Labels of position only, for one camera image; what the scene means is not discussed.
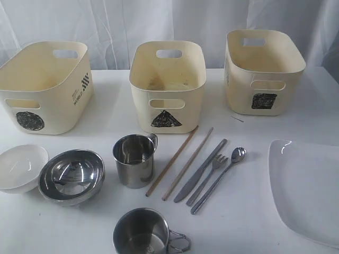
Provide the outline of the steel mug with solid handle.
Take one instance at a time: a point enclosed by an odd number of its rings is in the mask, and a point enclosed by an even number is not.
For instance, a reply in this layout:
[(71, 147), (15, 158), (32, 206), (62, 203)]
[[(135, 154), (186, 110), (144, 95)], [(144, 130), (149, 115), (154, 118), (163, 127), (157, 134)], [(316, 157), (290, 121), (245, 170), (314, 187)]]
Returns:
[(130, 134), (119, 139), (112, 148), (121, 183), (128, 188), (147, 186), (154, 177), (154, 153), (158, 136)]

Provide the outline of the wooden chopstick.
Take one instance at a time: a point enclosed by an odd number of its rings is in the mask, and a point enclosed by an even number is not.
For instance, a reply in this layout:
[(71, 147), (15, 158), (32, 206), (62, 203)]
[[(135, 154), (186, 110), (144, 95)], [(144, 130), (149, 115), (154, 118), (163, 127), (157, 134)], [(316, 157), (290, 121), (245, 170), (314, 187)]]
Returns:
[(208, 138), (210, 137), (211, 133), (213, 132), (214, 127), (211, 127), (210, 130), (208, 131), (208, 133), (206, 134), (206, 136), (204, 137), (204, 139), (202, 140), (202, 142), (199, 144), (199, 146), (196, 148), (196, 150), (194, 151), (194, 153), (191, 155), (191, 157), (188, 159), (188, 161), (186, 162), (186, 164), (184, 165), (184, 167), (181, 169), (181, 171), (178, 173), (178, 175), (175, 177), (175, 179), (173, 180), (173, 182), (171, 183), (169, 189), (166, 191), (166, 193), (162, 196), (162, 201), (166, 201), (169, 196), (171, 195), (171, 193), (173, 192), (173, 190), (175, 189), (175, 187), (178, 185), (178, 183), (180, 182), (180, 180), (182, 179), (182, 177), (184, 176), (184, 174), (186, 173), (186, 171), (188, 170), (188, 168), (190, 167), (191, 163), (193, 163), (194, 159), (197, 157), (198, 153), (200, 152), (200, 150), (202, 149), (202, 147), (204, 146), (204, 144), (206, 143), (206, 141), (208, 140)]
[(161, 173), (158, 175), (158, 177), (155, 179), (149, 190), (145, 193), (146, 197), (149, 197), (155, 188), (158, 186), (158, 184), (161, 182), (162, 178), (166, 175), (172, 164), (176, 161), (176, 159), (179, 157), (181, 152), (184, 150), (184, 148), (187, 146), (187, 144), (190, 142), (194, 134), (196, 133), (199, 126), (197, 125), (189, 134), (189, 136), (186, 138), (186, 140), (182, 143), (182, 145), (178, 148), (176, 153), (173, 155), (173, 157), (169, 160), (169, 162), (166, 164), (164, 169), (161, 171)]

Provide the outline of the cream bin with triangle mark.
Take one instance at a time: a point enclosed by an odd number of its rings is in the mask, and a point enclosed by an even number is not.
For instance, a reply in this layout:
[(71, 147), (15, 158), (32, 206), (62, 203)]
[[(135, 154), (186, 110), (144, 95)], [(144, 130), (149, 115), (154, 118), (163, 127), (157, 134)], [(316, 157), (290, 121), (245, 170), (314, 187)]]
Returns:
[(206, 79), (204, 55), (198, 44), (141, 44), (129, 76), (140, 127), (159, 134), (192, 131), (199, 123)]

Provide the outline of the steel mug with wire handle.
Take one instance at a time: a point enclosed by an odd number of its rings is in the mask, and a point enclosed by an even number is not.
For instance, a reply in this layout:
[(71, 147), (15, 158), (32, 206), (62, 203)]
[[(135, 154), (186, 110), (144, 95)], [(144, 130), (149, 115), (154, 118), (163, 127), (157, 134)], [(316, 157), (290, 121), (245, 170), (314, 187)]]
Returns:
[(116, 253), (185, 253), (192, 243), (185, 234), (171, 230), (158, 211), (140, 207), (116, 223), (113, 245)]

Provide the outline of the stainless steel bowl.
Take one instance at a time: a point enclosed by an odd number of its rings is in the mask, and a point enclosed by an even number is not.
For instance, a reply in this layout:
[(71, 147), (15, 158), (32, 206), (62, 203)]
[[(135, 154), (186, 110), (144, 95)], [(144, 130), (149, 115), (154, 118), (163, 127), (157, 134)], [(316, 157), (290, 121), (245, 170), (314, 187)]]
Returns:
[(73, 149), (50, 159), (40, 171), (38, 189), (48, 201), (60, 206), (76, 206), (101, 190), (105, 164), (94, 151)]

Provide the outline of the white ceramic bowl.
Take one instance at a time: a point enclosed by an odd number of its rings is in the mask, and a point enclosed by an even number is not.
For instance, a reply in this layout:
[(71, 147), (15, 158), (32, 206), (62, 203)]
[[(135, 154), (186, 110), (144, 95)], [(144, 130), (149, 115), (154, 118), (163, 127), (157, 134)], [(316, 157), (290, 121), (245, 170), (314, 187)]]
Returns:
[(1, 154), (1, 192), (23, 194), (37, 187), (47, 150), (35, 144), (10, 148)]

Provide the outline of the stainless steel fork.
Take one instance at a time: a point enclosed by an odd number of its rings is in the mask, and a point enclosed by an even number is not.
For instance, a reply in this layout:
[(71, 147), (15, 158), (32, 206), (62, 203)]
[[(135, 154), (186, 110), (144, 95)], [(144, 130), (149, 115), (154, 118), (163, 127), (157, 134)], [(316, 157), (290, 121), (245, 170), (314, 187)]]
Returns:
[(193, 203), (195, 202), (195, 200), (198, 198), (198, 196), (200, 195), (200, 193), (202, 192), (202, 190), (204, 189), (205, 185), (207, 184), (207, 182), (209, 181), (209, 179), (211, 178), (211, 176), (213, 175), (213, 173), (219, 169), (221, 166), (224, 166), (225, 163), (227, 162), (228, 157), (222, 155), (222, 154), (218, 154), (214, 160), (212, 161), (212, 169), (210, 170), (210, 172), (207, 174), (206, 178), (203, 180), (203, 182), (199, 185), (199, 187), (195, 190), (195, 192), (190, 196), (190, 198), (188, 199), (188, 201), (186, 202), (187, 206), (192, 206)]

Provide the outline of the stainless steel table knife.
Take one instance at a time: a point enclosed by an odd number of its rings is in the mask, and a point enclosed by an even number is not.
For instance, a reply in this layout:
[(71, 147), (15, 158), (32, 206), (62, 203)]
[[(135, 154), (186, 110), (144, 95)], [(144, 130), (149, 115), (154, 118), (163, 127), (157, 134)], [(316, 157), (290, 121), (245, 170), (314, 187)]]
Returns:
[(202, 177), (205, 169), (209, 166), (217, 153), (224, 147), (227, 141), (227, 139), (222, 139), (220, 143), (214, 148), (208, 158), (202, 163), (202, 165), (196, 170), (196, 172), (190, 177), (190, 179), (182, 187), (180, 192), (176, 195), (176, 197), (174, 198), (174, 203), (180, 202), (189, 195), (189, 193), (194, 189), (194, 187)]

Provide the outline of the stainless steel spoon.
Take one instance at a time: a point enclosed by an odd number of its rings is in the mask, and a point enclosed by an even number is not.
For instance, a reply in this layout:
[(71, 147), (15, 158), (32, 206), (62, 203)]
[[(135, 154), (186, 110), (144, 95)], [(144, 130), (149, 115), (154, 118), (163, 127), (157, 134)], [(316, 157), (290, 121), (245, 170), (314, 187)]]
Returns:
[(226, 172), (238, 162), (241, 162), (247, 152), (243, 147), (237, 147), (233, 150), (231, 154), (231, 162), (230, 164), (222, 171), (220, 176), (214, 181), (214, 183), (210, 186), (210, 188), (205, 192), (205, 194), (197, 201), (197, 203), (191, 208), (190, 213), (195, 215), (204, 205), (204, 203), (208, 200), (208, 198), (212, 195), (213, 191), (217, 188), (218, 184), (222, 181)]

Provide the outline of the cream bin with square mark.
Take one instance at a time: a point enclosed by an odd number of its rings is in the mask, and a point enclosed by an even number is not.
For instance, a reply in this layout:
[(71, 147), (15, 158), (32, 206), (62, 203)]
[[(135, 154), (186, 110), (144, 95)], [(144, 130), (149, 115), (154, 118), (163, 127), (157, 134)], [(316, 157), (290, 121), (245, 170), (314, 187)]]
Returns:
[(305, 69), (303, 56), (283, 32), (243, 29), (227, 33), (226, 98), (238, 114), (282, 114)]

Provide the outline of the white backdrop curtain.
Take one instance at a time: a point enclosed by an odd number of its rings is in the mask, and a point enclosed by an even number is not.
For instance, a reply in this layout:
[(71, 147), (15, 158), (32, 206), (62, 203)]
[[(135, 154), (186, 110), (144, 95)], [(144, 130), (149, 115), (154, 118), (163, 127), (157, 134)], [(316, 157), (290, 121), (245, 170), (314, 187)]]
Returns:
[(338, 68), (338, 1), (1, 1), (1, 62), (37, 41), (79, 41), (93, 69), (128, 69), (147, 41), (199, 44), (224, 65), (235, 29), (286, 33), (307, 64)]

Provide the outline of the cream bin with circle mark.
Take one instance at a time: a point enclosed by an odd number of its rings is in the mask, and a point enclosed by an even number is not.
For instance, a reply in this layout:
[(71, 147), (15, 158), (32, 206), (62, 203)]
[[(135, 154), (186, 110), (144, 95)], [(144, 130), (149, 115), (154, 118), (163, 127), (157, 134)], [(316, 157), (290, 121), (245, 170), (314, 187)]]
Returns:
[(25, 133), (71, 130), (93, 93), (88, 47), (81, 42), (36, 42), (1, 66), (1, 105)]

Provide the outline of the white square plate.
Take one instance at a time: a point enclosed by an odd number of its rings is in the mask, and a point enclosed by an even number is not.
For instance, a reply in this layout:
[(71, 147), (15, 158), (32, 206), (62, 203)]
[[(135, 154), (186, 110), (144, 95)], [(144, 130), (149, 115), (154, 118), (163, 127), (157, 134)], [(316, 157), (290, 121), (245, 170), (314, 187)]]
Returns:
[(338, 147), (273, 140), (268, 172), (282, 223), (310, 241), (338, 248)]

